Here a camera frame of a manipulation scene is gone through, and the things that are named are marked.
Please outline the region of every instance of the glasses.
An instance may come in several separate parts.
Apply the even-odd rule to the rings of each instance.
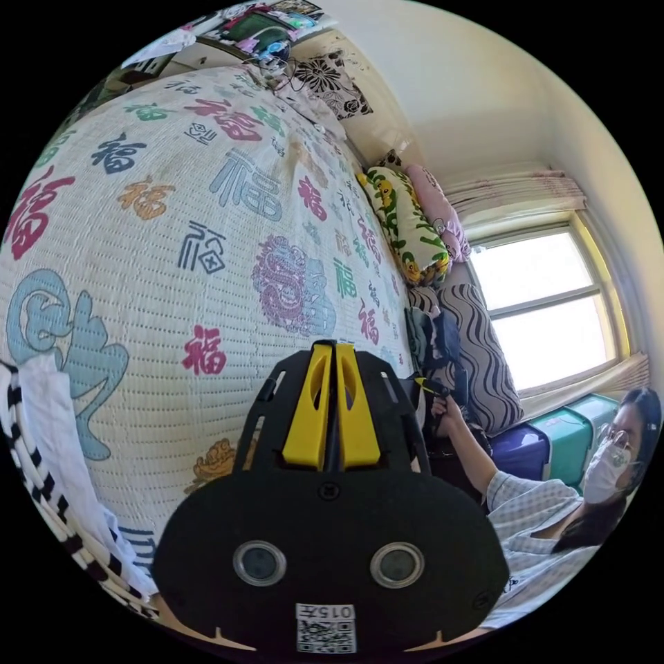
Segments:
[[[631,445],[629,444],[629,435],[626,431],[622,429],[616,429],[612,424],[605,424],[600,429],[600,440],[605,440],[605,442],[613,443],[616,447],[628,450]]]

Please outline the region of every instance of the curtain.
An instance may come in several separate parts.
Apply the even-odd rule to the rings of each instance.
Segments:
[[[586,196],[563,171],[534,164],[504,167],[441,185],[465,228],[522,215],[584,210]]]
[[[636,353],[592,378],[543,394],[524,397],[521,399],[524,409],[522,421],[550,413],[589,394],[603,394],[620,400],[630,389],[648,387],[649,385],[648,356],[643,353]]]

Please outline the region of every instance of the woman's hand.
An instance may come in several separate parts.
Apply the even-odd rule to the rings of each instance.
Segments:
[[[450,435],[450,430],[459,424],[463,424],[463,415],[461,408],[457,405],[451,396],[445,399],[435,397],[431,406],[431,415],[434,417],[441,417],[441,423],[438,427],[436,435],[441,438],[446,438]]]

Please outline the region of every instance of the plastic bin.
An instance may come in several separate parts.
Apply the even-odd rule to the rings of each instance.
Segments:
[[[524,479],[544,479],[551,455],[546,436],[521,424],[491,438],[493,461],[499,470]]]
[[[568,486],[578,486],[593,442],[590,420],[561,408],[530,424],[548,439],[551,447],[551,466],[545,479],[560,479]]]
[[[593,440],[583,466],[584,471],[588,467],[590,458],[597,450],[603,427],[611,424],[618,411],[618,406],[618,401],[601,394],[590,394],[568,406],[571,411],[585,417],[593,429]]]

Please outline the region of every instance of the pink pillow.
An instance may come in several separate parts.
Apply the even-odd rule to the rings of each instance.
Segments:
[[[405,172],[413,183],[424,215],[448,246],[450,259],[459,263],[466,262],[470,256],[470,244],[457,211],[445,198],[441,186],[424,166],[411,164],[406,166]]]

